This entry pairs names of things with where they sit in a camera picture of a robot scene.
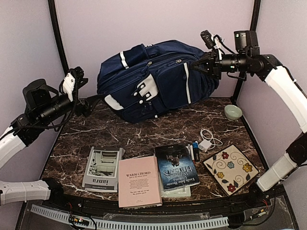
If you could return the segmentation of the navy blue student backpack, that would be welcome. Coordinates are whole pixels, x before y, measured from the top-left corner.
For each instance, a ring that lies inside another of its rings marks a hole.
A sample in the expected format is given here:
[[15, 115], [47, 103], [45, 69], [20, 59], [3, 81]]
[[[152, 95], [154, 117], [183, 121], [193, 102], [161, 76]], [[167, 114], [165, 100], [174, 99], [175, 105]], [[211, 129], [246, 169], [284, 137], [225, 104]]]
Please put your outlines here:
[[97, 94], [123, 120], [138, 123], [211, 96], [219, 81], [191, 69], [204, 55], [177, 40], [137, 45], [101, 64]]

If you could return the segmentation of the grey ianra magazine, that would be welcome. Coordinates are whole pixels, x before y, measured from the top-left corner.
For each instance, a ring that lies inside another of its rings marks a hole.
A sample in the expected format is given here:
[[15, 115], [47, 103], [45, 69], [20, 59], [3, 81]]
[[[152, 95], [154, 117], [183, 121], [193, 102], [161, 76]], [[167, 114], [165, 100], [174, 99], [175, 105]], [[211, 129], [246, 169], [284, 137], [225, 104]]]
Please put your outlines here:
[[124, 153], [123, 148], [92, 147], [82, 187], [91, 192], [116, 193], [118, 191], [118, 162]]

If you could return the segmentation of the pink Warm Chord book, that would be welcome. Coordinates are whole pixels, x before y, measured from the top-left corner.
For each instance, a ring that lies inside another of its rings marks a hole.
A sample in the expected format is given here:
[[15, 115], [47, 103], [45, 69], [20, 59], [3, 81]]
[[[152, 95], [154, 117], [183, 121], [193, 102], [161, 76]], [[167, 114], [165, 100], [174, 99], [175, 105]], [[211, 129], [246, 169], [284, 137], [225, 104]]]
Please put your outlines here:
[[124, 209], [162, 205], [155, 156], [120, 160], [118, 163], [118, 206]]

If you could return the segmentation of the Wuthering Heights dark book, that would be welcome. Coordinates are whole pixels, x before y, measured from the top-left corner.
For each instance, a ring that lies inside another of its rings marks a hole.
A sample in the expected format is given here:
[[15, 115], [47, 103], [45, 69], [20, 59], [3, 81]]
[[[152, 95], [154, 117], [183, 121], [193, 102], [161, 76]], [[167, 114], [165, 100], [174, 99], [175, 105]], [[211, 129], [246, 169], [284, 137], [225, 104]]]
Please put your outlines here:
[[200, 183], [196, 167], [185, 144], [154, 148], [164, 191]]

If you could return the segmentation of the pale green thin book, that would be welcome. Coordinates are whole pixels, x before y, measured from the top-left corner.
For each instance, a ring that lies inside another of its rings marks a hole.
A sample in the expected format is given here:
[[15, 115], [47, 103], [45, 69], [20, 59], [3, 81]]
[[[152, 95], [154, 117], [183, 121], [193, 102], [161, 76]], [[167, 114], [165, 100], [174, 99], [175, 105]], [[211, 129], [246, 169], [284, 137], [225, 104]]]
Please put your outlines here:
[[174, 198], [174, 197], [191, 197], [190, 187], [182, 187], [174, 190], [161, 190], [161, 197]]

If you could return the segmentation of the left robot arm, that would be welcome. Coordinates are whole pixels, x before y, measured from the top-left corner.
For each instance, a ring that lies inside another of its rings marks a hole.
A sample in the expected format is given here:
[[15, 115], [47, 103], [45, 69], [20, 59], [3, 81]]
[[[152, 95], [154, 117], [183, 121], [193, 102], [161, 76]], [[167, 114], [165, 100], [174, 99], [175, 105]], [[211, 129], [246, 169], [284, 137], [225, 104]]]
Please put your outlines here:
[[[53, 121], [61, 116], [88, 117], [96, 104], [103, 98], [94, 95], [85, 99], [78, 98], [75, 87], [71, 95], [60, 95], [48, 86], [44, 79], [38, 79], [23, 89], [26, 101], [25, 112], [14, 119], [0, 137], [0, 164], [4, 166], [16, 153], [30, 146], [39, 135], [48, 129], [64, 126], [69, 117], [65, 117], [58, 125]], [[53, 178], [45, 178], [32, 182], [0, 183], [0, 203], [49, 200], [57, 209], [63, 209], [68, 199], [63, 195], [63, 187]]]

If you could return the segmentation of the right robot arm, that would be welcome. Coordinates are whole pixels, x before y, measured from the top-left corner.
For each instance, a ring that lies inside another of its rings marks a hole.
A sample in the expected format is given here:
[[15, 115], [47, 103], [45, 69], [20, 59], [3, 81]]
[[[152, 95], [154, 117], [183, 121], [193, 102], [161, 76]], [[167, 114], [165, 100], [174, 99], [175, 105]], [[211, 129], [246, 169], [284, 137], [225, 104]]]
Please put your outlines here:
[[297, 124], [299, 136], [285, 150], [285, 153], [256, 182], [258, 188], [266, 192], [285, 180], [290, 174], [307, 162], [307, 96], [300, 88], [289, 69], [272, 54], [261, 54], [255, 31], [235, 31], [235, 51], [223, 54], [226, 47], [220, 36], [212, 35], [207, 30], [201, 32], [209, 52], [195, 61], [191, 67], [208, 77], [219, 80], [225, 72], [233, 78], [240, 72], [238, 80], [246, 80], [245, 74], [256, 75], [272, 89], [270, 94], [277, 105], [269, 112], [273, 104], [270, 99], [263, 108], [266, 115], [273, 115], [272, 121], [290, 119]]

